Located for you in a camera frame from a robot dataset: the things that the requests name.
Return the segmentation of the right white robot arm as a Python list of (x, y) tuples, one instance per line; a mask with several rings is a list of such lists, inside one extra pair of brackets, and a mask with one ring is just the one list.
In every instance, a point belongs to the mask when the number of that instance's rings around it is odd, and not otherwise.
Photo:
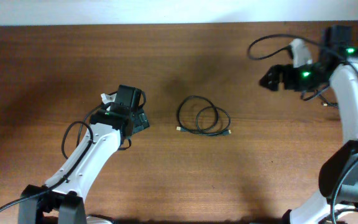
[(260, 86), (277, 91), (279, 86), (298, 91), (303, 101), (321, 98), (332, 89), (339, 111), (343, 145), (321, 167), (319, 189), (300, 207), (287, 211), (283, 223), (338, 223), (358, 213), (358, 47), (351, 43), (349, 26), (331, 26), (318, 44), (313, 61), (310, 39), (290, 36), (285, 47), (291, 64), (274, 65), (260, 79)]

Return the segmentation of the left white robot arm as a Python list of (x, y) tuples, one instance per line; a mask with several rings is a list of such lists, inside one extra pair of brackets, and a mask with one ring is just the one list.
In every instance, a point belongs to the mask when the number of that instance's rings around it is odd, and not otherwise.
[(86, 134), (66, 162), (43, 186), (28, 185), (22, 192), (26, 200), (19, 206), (19, 223), (47, 223), (45, 213), (52, 210), (58, 211), (56, 223), (110, 223), (86, 214), (86, 196), (108, 159), (150, 124), (142, 90), (119, 85), (112, 95), (101, 97), (102, 105), (84, 123)]

